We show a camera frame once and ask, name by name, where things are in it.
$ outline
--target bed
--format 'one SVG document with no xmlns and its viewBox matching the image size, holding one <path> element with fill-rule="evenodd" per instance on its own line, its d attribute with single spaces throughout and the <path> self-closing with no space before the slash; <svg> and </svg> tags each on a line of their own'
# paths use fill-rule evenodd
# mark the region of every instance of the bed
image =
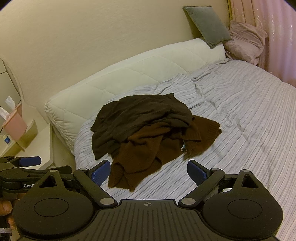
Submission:
<svg viewBox="0 0 296 241">
<path fill-rule="evenodd" d="M 75 155 L 76 168 L 92 168 L 104 159 L 112 162 L 108 155 L 95 160 L 91 149 L 90 127 L 100 108 L 127 95 L 157 94 L 166 86 L 194 115 L 221 124 L 222 134 L 194 160 L 226 173 L 251 170 L 283 208 L 277 237 L 296 240 L 296 88 L 247 62 L 226 59 L 223 45 L 210 49 L 193 39 L 150 50 L 59 92 L 45 110 Z M 101 187 L 117 201 L 178 202 L 196 187 L 187 162 L 180 156 L 167 163 L 134 192 L 108 188 L 108 180 Z"/>
</svg>

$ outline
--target small bottle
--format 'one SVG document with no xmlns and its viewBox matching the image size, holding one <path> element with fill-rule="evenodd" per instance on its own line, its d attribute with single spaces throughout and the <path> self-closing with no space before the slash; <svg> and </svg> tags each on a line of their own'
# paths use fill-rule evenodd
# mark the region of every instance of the small bottle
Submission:
<svg viewBox="0 0 296 241">
<path fill-rule="evenodd" d="M 3 135 L 3 140 L 8 144 L 10 142 L 10 139 L 7 135 Z"/>
</svg>

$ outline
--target triangular cutout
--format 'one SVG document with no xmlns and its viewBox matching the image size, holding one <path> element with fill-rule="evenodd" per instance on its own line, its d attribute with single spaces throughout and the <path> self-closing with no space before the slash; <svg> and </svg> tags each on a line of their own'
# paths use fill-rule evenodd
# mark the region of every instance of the triangular cutout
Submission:
<svg viewBox="0 0 296 241">
<path fill-rule="evenodd" d="M 54 175 L 50 175 L 47 179 L 40 185 L 41 188 L 56 187 L 57 184 L 54 179 Z"/>
<path fill-rule="evenodd" d="M 253 179 L 250 177 L 250 175 L 245 175 L 244 180 L 242 182 L 242 187 L 244 188 L 258 188 L 256 183 L 254 183 Z"/>
</svg>

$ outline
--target white headboard cushion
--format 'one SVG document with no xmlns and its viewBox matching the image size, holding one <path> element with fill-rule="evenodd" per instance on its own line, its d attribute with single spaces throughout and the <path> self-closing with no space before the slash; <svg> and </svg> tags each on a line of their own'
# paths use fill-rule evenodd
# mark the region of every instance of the white headboard cushion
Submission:
<svg viewBox="0 0 296 241">
<path fill-rule="evenodd" d="M 83 122 L 113 96 L 224 59 L 223 45 L 211 50 L 202 39 L 166 45 L 113 64 L 59 92 L 46 102 L 45 112 L 73 151 Z"/>
</svg>

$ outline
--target pink curtain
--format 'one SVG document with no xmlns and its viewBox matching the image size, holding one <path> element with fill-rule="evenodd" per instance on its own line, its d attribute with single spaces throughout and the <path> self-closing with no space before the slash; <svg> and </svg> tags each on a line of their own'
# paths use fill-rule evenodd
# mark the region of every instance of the pink curtain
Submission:
<svg viewBox="0 0 296 241">
<path fill-rule="evenodd" d="M 296 87 L 296 12 L 284 0 L 230 0 L 232 18 L 267 34 L 259 67 Z"/>
</svg>

